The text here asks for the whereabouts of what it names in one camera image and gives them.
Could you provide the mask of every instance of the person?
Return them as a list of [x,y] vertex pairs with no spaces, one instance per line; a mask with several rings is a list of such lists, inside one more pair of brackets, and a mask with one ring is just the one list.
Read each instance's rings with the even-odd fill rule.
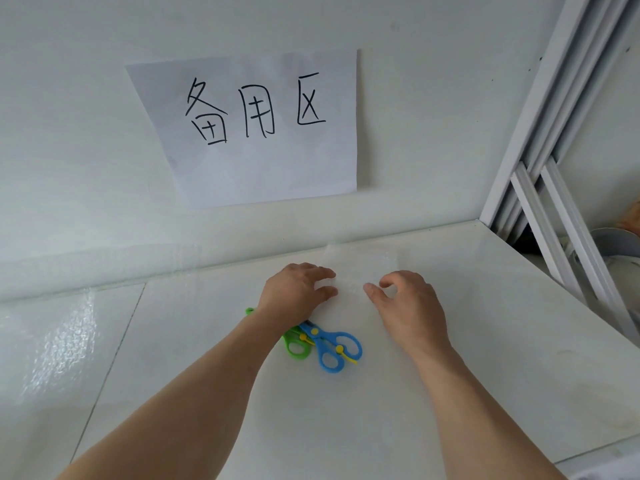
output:
[[[234,446],[260,366],[290,327],[336,296],[325,267],[290,264],[266,282],[255,311],[58,480],[210,480]],[[364,291],[431,396],[449,480],[560,480],[564,476],[465,366],[447,336],[432,286],[396,271]],[[389,298],[382,288],[395,285]]]

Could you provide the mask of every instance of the hand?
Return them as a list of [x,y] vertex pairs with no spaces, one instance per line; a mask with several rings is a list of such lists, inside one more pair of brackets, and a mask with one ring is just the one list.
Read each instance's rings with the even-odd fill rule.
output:
[[391,285],[397,287],[394,298],[372,283],[365,284],[364,291],[396,343],[413,359],[423,353],[440,358],[453,352],[444,310],[433,287],[411,271],[395,271],[380,280],[382,288]]
[[284,333],[307,320],[320,303],[338,294],[333,286],[314,289],[316,282],[325,278],[335,278],[335,273],[308,262],[290,264],[267,280],[256,311],[272,317]]

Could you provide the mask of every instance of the person's left hand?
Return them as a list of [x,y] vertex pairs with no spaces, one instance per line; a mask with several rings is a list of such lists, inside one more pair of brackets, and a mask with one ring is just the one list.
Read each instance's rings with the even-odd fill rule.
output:
[[308,262],[290,264],[267,280],[256,312],[267,314],[284,333],[307,320],[320,303],[338,294],[334,286],[314,289],[316,282],[325,278],[335,278],[335,273]]

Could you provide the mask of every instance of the white wall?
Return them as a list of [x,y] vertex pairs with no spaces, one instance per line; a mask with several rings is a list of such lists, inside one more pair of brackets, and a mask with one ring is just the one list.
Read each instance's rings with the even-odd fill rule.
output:
[[[0,298],[478,217],[563,2],[0,1]],[[187,210],[124,64],[333,48],[358,192]]]
[[[560,171],[590,228],[613,225],[640,196],[640,26],[591,106]],[[564,234],[548,193],[543,201]]]

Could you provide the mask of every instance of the green scissors handle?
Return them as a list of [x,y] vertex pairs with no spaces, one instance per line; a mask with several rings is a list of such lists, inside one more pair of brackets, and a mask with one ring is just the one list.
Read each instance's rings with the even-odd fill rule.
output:
[[[244,313],[249,314],[253,311],[253,308],[247,308]],[[291,357],[297,360],[304,360],[309,357],[311,354],[311,347],[313,347],[314,343],[311,339],[307,338],[307,335],[304,331],[298,326],[292,327],[284,332],[282,336],[284,340],[284,345],[287,348],[287,352]],[[295,349],[291,349],[291,344],[295,344]]]

